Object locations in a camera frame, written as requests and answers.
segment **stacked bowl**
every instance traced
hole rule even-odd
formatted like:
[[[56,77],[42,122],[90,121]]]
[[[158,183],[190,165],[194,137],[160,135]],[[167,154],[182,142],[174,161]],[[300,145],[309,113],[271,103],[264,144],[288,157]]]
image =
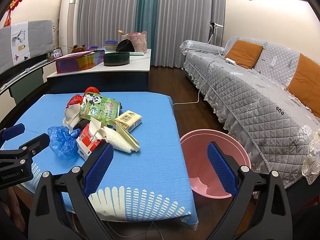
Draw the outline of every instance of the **stacked bowl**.
[[[104,42],[104,47],[106,51],[116,51],[117,46],[118,46],[118,41],[115,41],[115,40]]]

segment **black bag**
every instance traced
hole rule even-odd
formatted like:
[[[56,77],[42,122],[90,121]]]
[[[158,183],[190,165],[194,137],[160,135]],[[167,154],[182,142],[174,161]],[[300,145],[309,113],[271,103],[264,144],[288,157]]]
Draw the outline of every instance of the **black bag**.
[[[118,44],[116,52],[134,52],[134,46],[130,40],[126,39]]]

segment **sofa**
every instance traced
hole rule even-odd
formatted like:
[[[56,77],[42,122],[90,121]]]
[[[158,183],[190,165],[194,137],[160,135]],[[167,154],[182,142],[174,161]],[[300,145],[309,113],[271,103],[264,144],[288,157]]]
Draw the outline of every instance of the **sofa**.
[[[263,46],[252,69],[223,57],[237,40]],[[286,91],[300,53],[267,41],[232,37],[226,47],[198,41],[180,46],[183,69],[204,95],[228,134],[247,151],[252,170],[278,171],[287,188],[302,178],[313,132],[320,128],[311,110]],[[307,177],[311,184],[314,177]]]

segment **green bowl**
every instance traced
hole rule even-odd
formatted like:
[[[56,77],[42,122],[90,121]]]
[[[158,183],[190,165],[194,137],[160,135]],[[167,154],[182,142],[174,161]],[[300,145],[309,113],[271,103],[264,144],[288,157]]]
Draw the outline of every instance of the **green bowl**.
[[[130,63],[130,52],[110,52],[104,54],[103,64],[105,66],[120,66]]]

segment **white power strip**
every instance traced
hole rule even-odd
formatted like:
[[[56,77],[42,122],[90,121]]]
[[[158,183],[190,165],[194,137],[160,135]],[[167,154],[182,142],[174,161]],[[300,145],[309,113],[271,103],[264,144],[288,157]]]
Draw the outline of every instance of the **white power strip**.
[[[234,66],[237,65],[237,63],[234,60],[230,59],[230,58],[226,58],[225,60],[226,60],[227,63],[230,63],[230,64],[232,64]]]

